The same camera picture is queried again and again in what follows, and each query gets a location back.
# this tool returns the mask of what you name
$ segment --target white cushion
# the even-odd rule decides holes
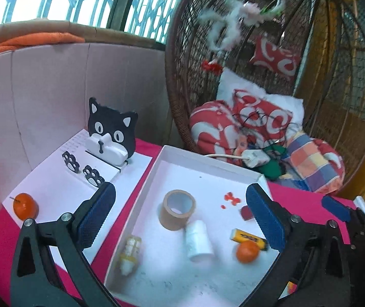
[[[224,70],[219,79],[217,100],[224,100],[229,108],[234,107],[234,90],[245,90],[252,96],[258,98],[264,98],[266,91],[255,83],[252,83],[242,77],[239,77],[236,73],[224,67]]]
[[[293,117],[291,123],[286,129],[286,141],[289,141],[298,131],[302,130],[303,118],[305,115],[302,99],[281,94],[267,94],[264,88],[239,77],[236,73],[227,67],[224,67],[219,80],[217,100],[224,100],[232,109],[234,106],[233,95],[235,89],[245,90],[252,96],[264,99],[282,109],[292,112]]]

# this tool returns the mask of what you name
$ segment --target black cat cutout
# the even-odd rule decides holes
[[[86,180],[95,187],[100,187],[104,183],[104,178],[100,176],[99,171],[92,169],[89,165],[83,169]]]
[[[89,110],[88,151],[112,165],[122,165],[135,152],[137,113],[120,113],[99,105],[93,97],[89,99]]]
[[[73,156],[69,151],[65,151],[62,154],[63,159],[65,160],[66,166],[69,168],[69,170],[73,171],[74,173],[79,173],[80,165],[76,161],[76,157]]]

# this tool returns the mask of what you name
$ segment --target orange towel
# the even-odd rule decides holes
[[[39,32],[37,34],[27,34],[1,42],[0,53],[5,51],[14,51],[16,49],[29,46],[81,42],[85,42],[85,39],[67,32]]]

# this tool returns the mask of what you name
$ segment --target red patterned pillow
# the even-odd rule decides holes
[[[233,154],[239,136],[239,123],[233,115],[223,101],[210,101],[192,111],[189,118],[191,135],[203,154]],[[241,164],[230,158],[218,159]]]
[[[342,187],[346,173],[345,164],[343,162],[342,156],[338,154],[336,150],[329,145],[329,143],[318,138],[313,138],[312,141],[316,144],[322,156],[325,157],[329,164],[331,164],[336,174],[339,175],[340,187]]]
[[[300,56],[274,45],[265,37],[257,36],[255,53],[249,62],[255,66],[266,67],[270,71],[284,76],[287,80],[294,81]]]
[[[265,148],[276,141],[284,144],[286,128],[292,120],[290,111],[244,90],[235,90],[233,111],[236,119],[246,128],[248,142],[259,148]]]

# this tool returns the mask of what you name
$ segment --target wicker chair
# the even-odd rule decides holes
[[[259,7],[275,0],[245,0]],[[201,70],[214,54],[207,46],[210,26],[197,21],[212,8],[227,13],[224,0],[181,0],[170,24],[166,81],[171,111],[186,148],[199,152],[188,127],[195,107],[216,98],[219,77]],[[365,34],[343,0],[286,0],[281,16],[260,27],[241,25],[242,41],[226,54],[224,65],[268,93],[304,100],[303,128],[331,144],[346,166],[345,185],[365,157]],[[291,82],[261,66],[249,65],[253,39],[264,34],[300,54],[298,77]]]

